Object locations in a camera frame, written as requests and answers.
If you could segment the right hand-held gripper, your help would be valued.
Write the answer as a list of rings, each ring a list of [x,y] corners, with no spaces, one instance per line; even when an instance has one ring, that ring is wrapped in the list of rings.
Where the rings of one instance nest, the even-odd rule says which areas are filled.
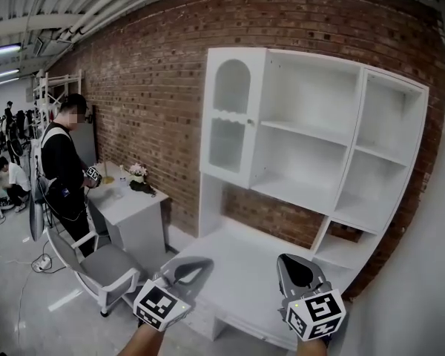
[[[294,285],[286,286],[286,256],[277,258],[283,322],[302,341],[334,334],[346,316],[339,290],[332,287],[316,263],[294,254],[288,255],[288,272]]]

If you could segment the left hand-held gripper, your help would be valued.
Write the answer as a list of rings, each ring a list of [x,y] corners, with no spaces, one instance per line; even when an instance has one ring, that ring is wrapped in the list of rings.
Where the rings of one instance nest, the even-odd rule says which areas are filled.
[[[185,319],[195,309],[191,302],[213,271],[207,257],[174,257],[147,280],[133,302],[139,325],[158,332]]]

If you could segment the person's left forearm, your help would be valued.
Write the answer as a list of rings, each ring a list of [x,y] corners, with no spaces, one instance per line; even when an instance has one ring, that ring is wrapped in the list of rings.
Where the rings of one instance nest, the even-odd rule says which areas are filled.
[[[141,325],[117,356],[158,356],[165,332]]]

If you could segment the person's right forearm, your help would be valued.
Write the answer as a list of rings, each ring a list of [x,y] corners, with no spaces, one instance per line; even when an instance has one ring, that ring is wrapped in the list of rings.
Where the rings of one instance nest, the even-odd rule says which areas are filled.
[[[327,356],[326,344],[321,339],[299,340],[296,356]]]

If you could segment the white desk hutch shelving unit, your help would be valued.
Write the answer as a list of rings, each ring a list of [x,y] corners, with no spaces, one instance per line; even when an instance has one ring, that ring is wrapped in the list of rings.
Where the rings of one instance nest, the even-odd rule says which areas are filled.
[[[345,291],[391,223],[426,120],[429,88],[346,59],[264,47],[208,51],[198,237],[181,257],[213,260],[190,326],[231,325],[293,350],[276,262],[310,260]],[[246,225],[234,192],[292,204],[317,219],[311,245]]]

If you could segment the small white desk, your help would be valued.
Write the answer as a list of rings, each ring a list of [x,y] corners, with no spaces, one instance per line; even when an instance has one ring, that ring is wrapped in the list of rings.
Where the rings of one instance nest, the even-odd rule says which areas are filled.
[[[89,209],[96,228],[106,230],[111,243],[129,253],[142,267],[157,269],[168,259],[161,213],[161,202],[168,196],[161,191],[156,191],[155,197],[132,191],[127,171],[128,185],[121,188],[119,166],[110,161],[106,163],[114,181],[108,185],[102,183],[88,193]],[[102,163],[94,165],[94,168],[103,176]],[[123,198],[114,196],[116,189],[122,191]]]

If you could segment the white grey office chair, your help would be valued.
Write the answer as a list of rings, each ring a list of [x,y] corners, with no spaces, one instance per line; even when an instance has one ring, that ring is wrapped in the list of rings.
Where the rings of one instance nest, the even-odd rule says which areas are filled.
[[[73,244],[50,228],[47,237],[58,258],[73,271],[83,289],[97,302],[102,317],[107,317],[120,300],[130,305],[129,296],[148,277],[144,268],[124,250],[111,243],[99,247],[99,235],[95,231]],[[76,253],[79,246],[90,241],[94,252],[80,260]]]

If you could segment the black cloth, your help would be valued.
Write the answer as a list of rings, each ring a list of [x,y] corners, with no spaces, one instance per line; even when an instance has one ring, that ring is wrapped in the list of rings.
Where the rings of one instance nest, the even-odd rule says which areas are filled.
[[[131,180],[129,187],[132,191],[142,192],[142,193],[151,195],[152,197],[156,196],[156,190],[153,189],[146,182],[137,182],[136,180]]]

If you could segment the pink flowers in white pot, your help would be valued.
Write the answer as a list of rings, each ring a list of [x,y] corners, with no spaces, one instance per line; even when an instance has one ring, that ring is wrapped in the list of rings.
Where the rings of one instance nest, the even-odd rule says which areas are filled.
[[[129,168],[131,180],[138,183],[146,183],[148,171],[144,165],[135,163]]]

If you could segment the white power strip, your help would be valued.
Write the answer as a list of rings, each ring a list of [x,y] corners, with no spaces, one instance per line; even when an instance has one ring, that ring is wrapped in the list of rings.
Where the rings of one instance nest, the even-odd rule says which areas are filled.
[[[36,273],[48,271],[52,268],[52,258],[43,254],[31,263],[31,268]]]

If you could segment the grey oval board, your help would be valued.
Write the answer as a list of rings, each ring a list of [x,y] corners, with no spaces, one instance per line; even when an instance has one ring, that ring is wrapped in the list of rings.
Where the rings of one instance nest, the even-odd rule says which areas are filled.
[[[29,207],[29,223],[31,237],[37,242],[45,229],[43,198],[39,192],[31,191]]]

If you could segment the ceiling air conditioner unit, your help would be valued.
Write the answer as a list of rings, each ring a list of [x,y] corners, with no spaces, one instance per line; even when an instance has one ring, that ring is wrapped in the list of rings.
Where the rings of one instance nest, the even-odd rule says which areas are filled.
[[[38,37],[33,45],[34,56],[55,56],[72,45],[71,41]]]

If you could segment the white frame rack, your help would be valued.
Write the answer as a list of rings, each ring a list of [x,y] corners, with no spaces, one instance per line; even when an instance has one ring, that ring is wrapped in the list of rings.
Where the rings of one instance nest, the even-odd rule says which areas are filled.
[[[38,122],[36,126],[42,131],[58,114],[61,104],[69,95],[70,85],[77,85],[77,92],[82,92],[82,80],[84,74],[81,69],[76,74],[49,77],[48,72],[39,71],[32,86],[34,106],[38,110]]]

